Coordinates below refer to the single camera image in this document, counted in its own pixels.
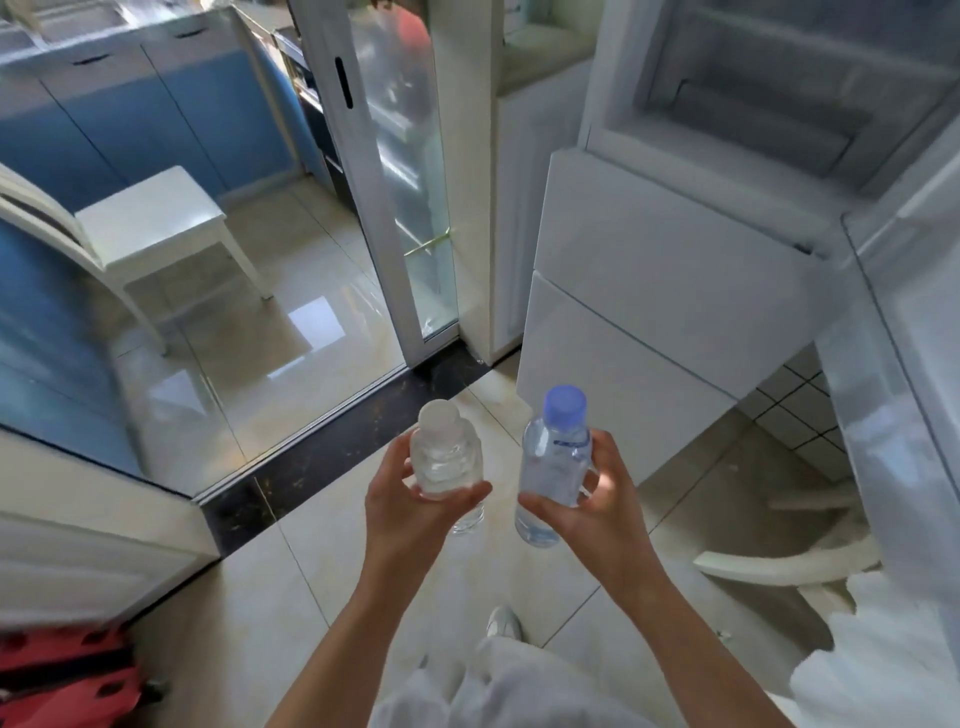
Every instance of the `glass door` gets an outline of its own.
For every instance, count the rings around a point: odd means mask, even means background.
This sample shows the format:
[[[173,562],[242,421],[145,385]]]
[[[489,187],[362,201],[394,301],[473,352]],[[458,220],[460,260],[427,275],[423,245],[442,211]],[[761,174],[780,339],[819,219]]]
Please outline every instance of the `glass door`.
[[[457,335],[433,44],[409,3],[291,0],[408,365]]]

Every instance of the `white wall tile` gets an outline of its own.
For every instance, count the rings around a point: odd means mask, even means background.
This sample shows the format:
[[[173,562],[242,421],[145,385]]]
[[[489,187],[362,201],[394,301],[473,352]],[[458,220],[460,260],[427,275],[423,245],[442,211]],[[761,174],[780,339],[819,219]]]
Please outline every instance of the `white wall tile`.
[[[756,423],[791,449],[817,436],[814,430],[780,406],[757,418]]]
[[[813,379],[811,379],[810,384],[815,386],[825,395],[828,395],[830,393],[830,385],[827,382],[827,375],[825,375],[823,372],[821,372],[820,374],[815,376]]]
[[[847,454],[823,437],[797,448],[796,452],[833,482],[853,475]]]
[[[835,446],[840,448],[842,451],[847,451],[847,443],[843,441],[843,433],[840,431],[839,427],[835,427],[832,430],[828,430],[824,433],[824,437],[830,440]]]
[[[803,385],[804,381],[786,367],[780,367],[757,387],[763,394],[774,401],[780,401],[795,389]]]
[[[743,412],[751,420],[755,420],[774,405],[774,401],[755,389],[749,395],[740,400],[736,408]]]
[[[812,384],[805,384],[780,403],[788,412],[817,432],[826,432],[837,426],[833,402]]]
[[[786,363],[790,369],[804,379],[813,379],[820,371],[820,356],[813,342],[807,344],[796,356]]]

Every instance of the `white shoe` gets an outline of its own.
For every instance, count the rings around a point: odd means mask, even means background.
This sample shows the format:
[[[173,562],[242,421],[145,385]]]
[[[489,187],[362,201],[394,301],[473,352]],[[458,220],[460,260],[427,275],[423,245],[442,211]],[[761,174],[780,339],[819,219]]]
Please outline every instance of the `white shoe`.
[[[494,609],[487,622],[487,637],[506,637],[523,642],[523,629],[514,610],[506,605]]]

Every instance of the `left hand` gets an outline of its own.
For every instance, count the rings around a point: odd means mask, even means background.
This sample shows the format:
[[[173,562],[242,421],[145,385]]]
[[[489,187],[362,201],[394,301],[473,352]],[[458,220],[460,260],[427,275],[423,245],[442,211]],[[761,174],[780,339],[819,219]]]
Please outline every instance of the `left hand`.
[[[419,487],[408,488],[403,478],[413,474],[411,434],[405,432],[387,447],[367,491],[367,552],[360,575],[361,586],[386,590],[403,609],[413,601],[453,524],[492,490],[481,481],[428,498]]]

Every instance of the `white door frame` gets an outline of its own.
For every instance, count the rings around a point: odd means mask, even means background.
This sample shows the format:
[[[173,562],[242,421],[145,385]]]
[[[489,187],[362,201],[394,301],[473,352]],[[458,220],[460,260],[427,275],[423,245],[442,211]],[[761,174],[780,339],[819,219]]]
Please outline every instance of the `white door frame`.
[[[454,323],[423,340],[396,229],[394,204],[384,180],[376,131],[353,47],[347,3],[289,0],[289,7],[300,29],[303,56],[323,99],[324,116],[340,153],[403,359],[407,366],[416,366],[457,338],[459,327]],[[350,95],[349,106],[341,75]]]

